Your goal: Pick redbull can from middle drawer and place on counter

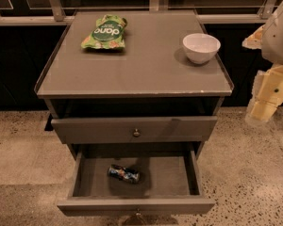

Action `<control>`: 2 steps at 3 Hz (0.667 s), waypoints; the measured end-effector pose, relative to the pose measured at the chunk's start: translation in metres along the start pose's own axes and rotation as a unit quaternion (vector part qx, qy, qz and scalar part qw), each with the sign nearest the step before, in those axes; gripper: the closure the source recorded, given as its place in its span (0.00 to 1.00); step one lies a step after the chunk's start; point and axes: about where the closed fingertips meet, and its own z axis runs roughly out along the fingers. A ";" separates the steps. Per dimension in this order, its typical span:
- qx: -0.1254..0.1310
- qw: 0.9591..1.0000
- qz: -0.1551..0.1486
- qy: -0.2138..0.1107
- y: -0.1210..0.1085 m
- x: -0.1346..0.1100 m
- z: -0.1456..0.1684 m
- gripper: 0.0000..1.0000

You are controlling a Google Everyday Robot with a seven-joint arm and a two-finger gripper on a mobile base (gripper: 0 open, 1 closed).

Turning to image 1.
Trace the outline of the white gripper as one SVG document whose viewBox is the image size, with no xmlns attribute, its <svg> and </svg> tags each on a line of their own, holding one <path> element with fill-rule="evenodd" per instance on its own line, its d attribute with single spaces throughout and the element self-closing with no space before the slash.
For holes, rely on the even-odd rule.
<svg viewBox="0 0 283 226">
<path fill-rule="evenodd" d="M 263 25 L 248 36 L 242 42 L 242 46 L 247 49 L 260 49 L 262 31 Z M 276 112 L 276 105 L 283 103 L 283 65 L 274 64 L 263 75 L 256 98 L 252 97 L 246 108 L 245 121 L 251 126 L 261 126 L 267 123 Z"/>
</svg>

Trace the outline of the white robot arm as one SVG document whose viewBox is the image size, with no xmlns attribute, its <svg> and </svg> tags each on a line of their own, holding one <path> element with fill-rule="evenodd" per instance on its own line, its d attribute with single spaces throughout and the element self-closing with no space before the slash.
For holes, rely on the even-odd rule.
<svg viewBox="0 0 283 226">
<path fill-rule="evenodd" d="M 242 46 L 260 49 L 262 57 L 273 63 L 266 72 L 255 76 L 252 98 L 246 110 L 245 120 L 259 126 L 274 115 L 283 104 L 283 1 L 267 22 L 247 37 Z"/>
</svg>

